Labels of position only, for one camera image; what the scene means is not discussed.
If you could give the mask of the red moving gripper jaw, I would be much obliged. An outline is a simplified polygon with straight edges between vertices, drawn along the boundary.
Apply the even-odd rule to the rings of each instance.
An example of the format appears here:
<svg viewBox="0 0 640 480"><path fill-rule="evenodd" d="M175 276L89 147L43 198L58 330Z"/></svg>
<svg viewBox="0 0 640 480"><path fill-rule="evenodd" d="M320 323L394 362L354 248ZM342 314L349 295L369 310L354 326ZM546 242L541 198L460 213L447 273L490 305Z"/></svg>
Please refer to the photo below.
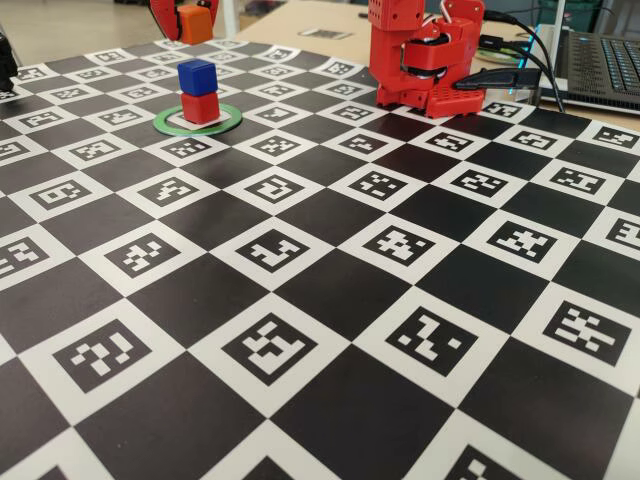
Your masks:
<svg viewBox="0 0 640 480"><path fill-rule="evenodd" d="M150 0L149 9L163 35L171 40L181 38L182 26L174 0Z"/></svg>

